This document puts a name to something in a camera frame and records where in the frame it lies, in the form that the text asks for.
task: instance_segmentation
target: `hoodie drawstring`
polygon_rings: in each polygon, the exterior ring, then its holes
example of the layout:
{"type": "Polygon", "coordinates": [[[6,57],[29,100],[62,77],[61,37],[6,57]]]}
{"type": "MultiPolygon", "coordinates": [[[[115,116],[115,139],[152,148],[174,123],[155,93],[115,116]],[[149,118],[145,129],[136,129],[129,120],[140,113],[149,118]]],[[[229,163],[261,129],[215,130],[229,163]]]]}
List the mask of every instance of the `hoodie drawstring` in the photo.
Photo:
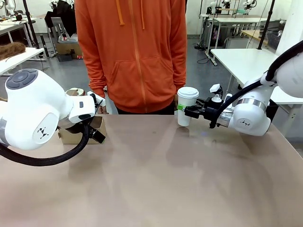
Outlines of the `hoodie drawstring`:
{"type": "Polygon", "coordinates": [[[118,10],[118,14],[119,14],[120,26],[125,25],[125,23],[123,21],[123,16],[121,13],[120,1],[116,0],[116,4],[117,4],[117,10],[118,10]]]}
{"type": "Polygon", "coordinates": [[[142,29],[145,29],[145,23],[144,23],[144,15],[143,15],[143,0],[141,0],[141,19],[142,19],[142,29]]]}
{"type": "MultiPolygon", "coordinates": [[[[116,0],[117,4],[117,10],[118,10],[118,15],[119,15],[119,20],[120,20],[120,26],[125,25],[123,21],[123,16],[121,12],[121,6],[120,6],[120,0],[116,0]]],[[[142,29],[145,29],[145,22],[144,22],[144,14],[143,14],[143,0],[141,0],[141,20],[142,20],[142,29]]]]}

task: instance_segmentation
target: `zipper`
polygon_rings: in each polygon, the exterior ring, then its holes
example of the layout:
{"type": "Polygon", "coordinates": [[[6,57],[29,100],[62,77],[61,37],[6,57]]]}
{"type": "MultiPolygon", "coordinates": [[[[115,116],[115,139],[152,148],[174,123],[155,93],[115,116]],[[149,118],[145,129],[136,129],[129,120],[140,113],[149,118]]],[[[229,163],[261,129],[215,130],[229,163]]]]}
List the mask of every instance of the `zipper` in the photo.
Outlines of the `zipper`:
{"type": "Polygon", "coordinates": [[[137,32],[136,32],[136,26],[135,26],[135,22],[134,22],[133,0],[128,0],[128,4],[129,4],[129,10],[130,10],[130,13],[131,13],[133,35],[134,35],[134,50],[135,50],[137,67],[138,67],[139,76],[140,76],[141,91],[142,91],[142,96],[143,96],[143,101],[144,101],[144,106],[145,106],[145,112],[147,113],[146,94],[145,94],[144,83],[143,83],[143,75],[142,75],[142,70],[141,70],[141,65],[140,65],[140,59],[139,59],[139,48],[138,48],[137,32]]]}

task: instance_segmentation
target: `hoodie pocket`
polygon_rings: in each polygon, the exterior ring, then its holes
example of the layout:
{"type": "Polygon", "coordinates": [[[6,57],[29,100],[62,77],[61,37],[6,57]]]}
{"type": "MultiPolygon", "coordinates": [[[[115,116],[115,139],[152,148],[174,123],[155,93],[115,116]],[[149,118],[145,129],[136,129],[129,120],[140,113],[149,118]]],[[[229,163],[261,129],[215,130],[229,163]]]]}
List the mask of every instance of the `hoodie pocket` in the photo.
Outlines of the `hoodie pocket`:
{"type": "Polygon", "coordinates": [[[142,59],[142,74],[148,103],[165,102],[174,96],[173,69],[161,57],[142,59]]]}
{"type": "Polygon", "coordinates": [[[115,104],[130,108],[143,104],[136,61],[116,61],[107,81],[108,95],[115,104]]]}

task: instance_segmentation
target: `white paper cup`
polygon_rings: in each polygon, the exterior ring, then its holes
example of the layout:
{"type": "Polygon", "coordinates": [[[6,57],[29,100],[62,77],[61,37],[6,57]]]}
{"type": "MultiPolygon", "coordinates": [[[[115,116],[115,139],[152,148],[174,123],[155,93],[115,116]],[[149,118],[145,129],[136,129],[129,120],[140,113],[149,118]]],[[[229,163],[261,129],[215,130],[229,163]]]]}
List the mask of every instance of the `white paper cup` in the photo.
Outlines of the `white paper cup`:
{"type": "MultiPolygon", "coordinates": [[[[178,104],[183,106],[192,106],[196,104],[199,92],[193,87],[182,87],[178,90],[178,104]]],[[[191,117],[185,116],[182,110],[178,110],[178,124],[189,126],[191,117]]]]}

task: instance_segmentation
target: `black pants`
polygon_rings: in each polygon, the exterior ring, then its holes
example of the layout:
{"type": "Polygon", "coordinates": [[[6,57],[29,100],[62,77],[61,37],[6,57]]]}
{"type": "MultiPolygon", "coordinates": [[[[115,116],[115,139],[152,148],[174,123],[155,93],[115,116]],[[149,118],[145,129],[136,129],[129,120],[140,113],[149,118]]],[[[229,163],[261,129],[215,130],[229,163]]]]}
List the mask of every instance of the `black pants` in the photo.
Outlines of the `black pants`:
{"type": "MultiPolygon", "coordinates": [[[[131,112],[126,112],[117,108],[118,114],[136,114],[131,112]]],[[[151,112],[151,113],[144,113],[144,114],[151,114],[151,115],[174,115],[175,114],[175,102],[172,102],[169,106],[165,107],[164,109],[151,112]]]]}

